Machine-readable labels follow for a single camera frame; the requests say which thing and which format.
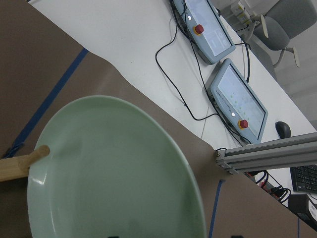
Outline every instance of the brown paper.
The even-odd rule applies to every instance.
[[[0,22],[0,152],[3,154],[82,46],[23,0],[1,1]],[[230,176],[216,166],[210,145],[130,85],[113,65],[92,53],[83,59],[17,155],[33,151],[44,126],[61,107],[96,94],[133,103],[176,141],[195,174],[208,229],[218,182],[226,180],[220,192],[214,238],[297,237],[295,215],[244,175]],[[31,237],[26,187],[26,179],[0,183],[1,237]],[[317,234],[301,222],[301,237],[312,238]]]

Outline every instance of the black keyboard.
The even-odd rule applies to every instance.
[[[317,165],[292,167],[290,170],[294,191],[317,193]]]

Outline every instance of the green plate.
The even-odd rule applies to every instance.
[[[36,147],[33,238],[205,238],[194,175],[172,138],[138,107],[91,96],[63,107]]]

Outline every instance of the screen display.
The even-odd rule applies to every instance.
[[[231,65],[225,71],[218,88],[240,118],[248,121],[250,131],[259,138],[265,111]]]
[[[231,43],[206,0],[186,0],[185,2],[197,24],[203,26],[202,35],[205,37],[213,55],[217,56],[230,48]]]

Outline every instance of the white table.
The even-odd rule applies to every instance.
[[[133,86],[214,149],[239,146],[217,116],[193,120],[155,62],[155,52],[175,32],[168,0],[33,0],[30,3],[86,49],[111,62]],[[233,42],[240,43],[238,35],[223,18],[222,21]],[[228,58],[242,74],[247,74],[244,47],[237,46]],[[205,96],[189,41],[180,32],[176,42],[164,49],[158,59],[197,118],[214,113]],[[207,65],[200,58],[199,62],[206,81],[214,65]],[[293,136],[315,132],[252,53],[250,62],[250,86],[268,110],[262,142],[278,139],[275,123],[280,120],[290,125]],[[284,186],[292,188],[289,169],[271,173]]]

